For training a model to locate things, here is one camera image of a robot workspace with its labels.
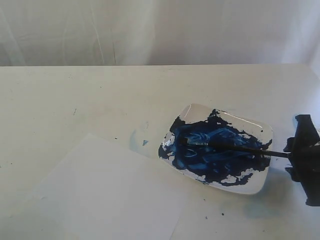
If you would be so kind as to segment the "black paintbrush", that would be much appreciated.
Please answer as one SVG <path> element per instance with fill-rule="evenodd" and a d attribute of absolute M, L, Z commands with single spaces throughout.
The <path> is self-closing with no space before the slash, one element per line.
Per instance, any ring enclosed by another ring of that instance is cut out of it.
<path fill-rule="evenodd" d="M 289 158 L 290 153 L 285 152 L 277 152 L 277 151 L 270 151 L 270 150 L 263 150 L 263 149 L 255 149 L 255 148 L 248 148 L 245 146 L 236 146 L 236 145 L 227 145 L 216 143 L 212 141 L 204 142 L 204 143 L 191 143 L 188 138 L 180 138 L 179 143 L 184 146 L 194 146 L 194 147 L 211 147 L 216 150 L 229 150 L 229 151 L 237 151 L 237 152 L 245 152 L 251 153 L 256 155 L 266 155 L 272 157 L 280 157 L 280 158 Z"/>

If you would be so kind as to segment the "white plate with blue paint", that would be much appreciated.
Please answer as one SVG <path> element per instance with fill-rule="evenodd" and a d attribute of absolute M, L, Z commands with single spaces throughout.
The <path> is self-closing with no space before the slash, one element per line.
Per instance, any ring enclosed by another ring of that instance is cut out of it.
<path fill-rule="evenodd" d="M 254 195 L 264 186 L 271 157 L 218 149 L 222 145 L 272 150 L 273 130 L 263 122 L 201 104 L 189 104 L 163 138 L 158 156 L 183 175 L 227 192 Z"/>

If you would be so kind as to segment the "white paper sheet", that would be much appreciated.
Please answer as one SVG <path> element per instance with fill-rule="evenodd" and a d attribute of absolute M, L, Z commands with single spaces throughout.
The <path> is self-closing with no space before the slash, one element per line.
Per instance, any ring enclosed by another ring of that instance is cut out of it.
<path fill-rule="evenodd" d="M 3 240 L 168 240 L 187 197 L 158 160 L 88 135 L 9 217 Z"/>

